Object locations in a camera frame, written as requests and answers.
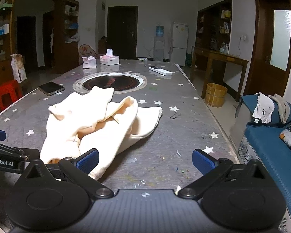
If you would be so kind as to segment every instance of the round black cooktop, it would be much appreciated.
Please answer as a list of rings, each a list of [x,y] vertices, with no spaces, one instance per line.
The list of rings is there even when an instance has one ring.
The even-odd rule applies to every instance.
[[[127,75],[104,75],[92,78],[83,83],[83,87],[92,90],[94,86],[101,89],[115,88],[115,91],[134,89],[139,85],[139,80]]]

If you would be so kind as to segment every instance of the white refrigerator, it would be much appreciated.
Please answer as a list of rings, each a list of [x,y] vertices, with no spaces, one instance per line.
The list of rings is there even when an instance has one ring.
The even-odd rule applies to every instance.
[[[171,33],[170,62],[185,65],[189,26],[186,23],[173,23]]]

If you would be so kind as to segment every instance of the wooden barrel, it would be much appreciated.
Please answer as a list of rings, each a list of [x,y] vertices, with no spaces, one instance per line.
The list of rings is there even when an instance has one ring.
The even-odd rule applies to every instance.
[[[215,83],[208,83],[206,89],[205,103],[209,106],[220,108],[224,104],[227,88]]]

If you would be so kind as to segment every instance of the table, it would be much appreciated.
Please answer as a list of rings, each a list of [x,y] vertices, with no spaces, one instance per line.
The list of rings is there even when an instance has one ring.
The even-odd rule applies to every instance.
[[[206,89],[207,89],[207,84],[208,84],[208,80],[210,77],[211,66],[212,66],[213,60],[230,62],[230,63],[242,66],[241,79],[239,81],[238,91],[237,91],[237,95],[236,95],[236,99],[235,99],[238,102],[239,98],[241,96],[241,89],[242,89],[242,86],[244,84],[244,77],[246,74],[246,69],[247,69],[247,65],[248,65],[249,61],[243,60],[241,58],[234,57],[234,56],[231,56],[228,54],[220,53],[218,51],[208,50],[208,49],[204,49],[204,48],[200,48],[200,47],[194,47],[193,61],[192,61],[191,73],[190,73],[190,81],[191,82],[193,82],[194,77],[195,77],[195,61],[196,61],[197,56],[204,56],[204,57],[208,58],[206,75],[205,75],[205,80],[204,80],[204,85],[203,85],[202,96],[201,96],[203,99],[205,98],[205,95],[206,95]]]
[[[171,71],[172,75],[162,76],[149,70],[149,66],[162,67]],[[62,74],[52,80],[65,87],[61,93],[48,97],[36,89],[0,114],[0,130],[7,133],[2,143],[11,147],[41,150],[46,138],[48,107],[63,101],[74,92],[73,84],[76,81],[101,72],[128,72],[147,79],[142,89],[114,94],[113,102],[132,96],[138,102],[145,101],[139,103],[139,107],[160,106],[163,109],[154,132],[117,155],[99,180],[113,191],[125,188],[176,189],[177,185],[188,185],[201,177],[201,173],[192,164],[192,152],[196,148],[213,148],[211,156],[237,162],[230,142],[225,139],[208,107],[199,100],[200,96],[180,67],[156,61],[120,60],[120,65],[107,66],[97,60],[97,68],[83,69],[79,66]],[[212,139],[209,134],[213,132],[218,134],[218,138]],[[3,210],[3,202],[18,178],[18,174],[0,172],[0,227],[5,231],[10,229],[10,225]]]

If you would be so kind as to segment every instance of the red plastic stool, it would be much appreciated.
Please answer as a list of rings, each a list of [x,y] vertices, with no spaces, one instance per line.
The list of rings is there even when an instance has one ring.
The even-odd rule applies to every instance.
[[[22,98],[22,92],[18,85],[17,80],[10,80],[8,82],[3,83],[0,86],[0,109],[1,111],[5,110],[9,105],[4,105],[2,101],[2,96],[5,94],[9,94],[12,100],[12,103],[16,102],[20,98]]]

